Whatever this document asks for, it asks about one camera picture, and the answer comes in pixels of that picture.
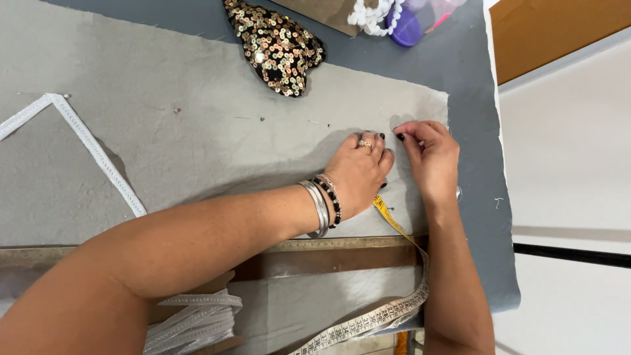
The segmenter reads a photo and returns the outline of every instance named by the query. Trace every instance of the black beaded bracelet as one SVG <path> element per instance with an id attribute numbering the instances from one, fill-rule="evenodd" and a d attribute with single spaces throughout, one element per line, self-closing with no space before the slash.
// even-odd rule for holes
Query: black beaded bracelet
<path id="1" fill-rule="evenodd" d="M 335 216 L 335 220 L 334 220 L 333 224 L 331 226 L 329 226 L 329 228 L 330 229 L 335 228 L 341 222 L 341 218 L 342 218 L 342 208 L 339 205 L 339 198 L 337 197 L 337 193 L 334 190 L 331 191 L 332 190 L 331 187 L 329 187 L 324 181 L 320 180 L 320 178 L 318 178 L 318 177 L 315 177 L 315 178 L 311 179 L 310 181 L 313 181 L 316 184 L 319 184 L 320 186 L 322 186 L 324 191 L 326 191 L 326 193 L 331 198 L 331 201 L 333 201 L 333 210 L 335 211 L 336 216 Z"/>

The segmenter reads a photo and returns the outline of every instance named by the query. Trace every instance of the white wall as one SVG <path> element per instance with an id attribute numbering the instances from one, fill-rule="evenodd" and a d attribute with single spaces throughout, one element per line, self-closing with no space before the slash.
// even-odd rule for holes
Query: white wall
<path id="1" fill-rule="evenodd" d="M 631 40 L 501 93 L 500 113 L 513 242 L 631 254 Z M 631 354 L 631 269 L 516 268 L 499 354 Z"/>

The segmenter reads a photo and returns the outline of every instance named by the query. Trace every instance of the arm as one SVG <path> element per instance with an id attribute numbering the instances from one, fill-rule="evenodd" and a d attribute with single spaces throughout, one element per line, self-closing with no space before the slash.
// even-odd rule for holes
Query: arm
<path id="1" fill-rule="evenodd" d="M 325 169 L 344 219 L 370 206 L 392 167 L 394 157 L 379 135 L 362 139 L 372 142 L 372 153 L 351 135 Z M 199 286 L 318 224 L 314 202 L 299 185 L 130 220 L 83 243 L 36 281 L 0 319 L 0 349 L 141 354 L 148 307 L 157 299 Z"/>
<path id="2" fill-rule="evenodd" d="M 424 351 L 494 354 L 491 313 L 456 201 L 458 144 L 442 124 L 433 121 L 406 123 L 394 132 L 408 153 L 429 223 Z"/>

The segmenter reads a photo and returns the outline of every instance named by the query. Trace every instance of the plastic container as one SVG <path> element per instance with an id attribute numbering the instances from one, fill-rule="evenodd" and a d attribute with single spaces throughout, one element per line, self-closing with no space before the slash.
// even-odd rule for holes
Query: plastic container
<path id="1" fill-rule="evenodd" d="M 403 47 L 412 47 L 426 34 L 445 21 L 467 0 L 406 0 L 401 7 L 401 18 L 392 31 L 391 38 Z M 390 27 L 394 9 L 386 17 L 386 27 Z"/>

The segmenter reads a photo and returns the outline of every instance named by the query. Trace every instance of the silver bangle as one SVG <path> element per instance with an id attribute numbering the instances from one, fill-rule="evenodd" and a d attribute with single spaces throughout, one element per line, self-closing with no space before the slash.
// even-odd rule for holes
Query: silver bangle
<path id="1" fill-rule="evenodd" d="M 305 180 L 299 182 L 299 184 L 304 186 L 311 195 L 311 198 L 315 203 L 315 210 L 317 210 L 317 216 L 320 222 L 319 230 L 307 233 L 307 235 L 311 238 L 322 238 L 329 231 L 329 207 L 326 205 L 326 202 L 314 183 Z"/>

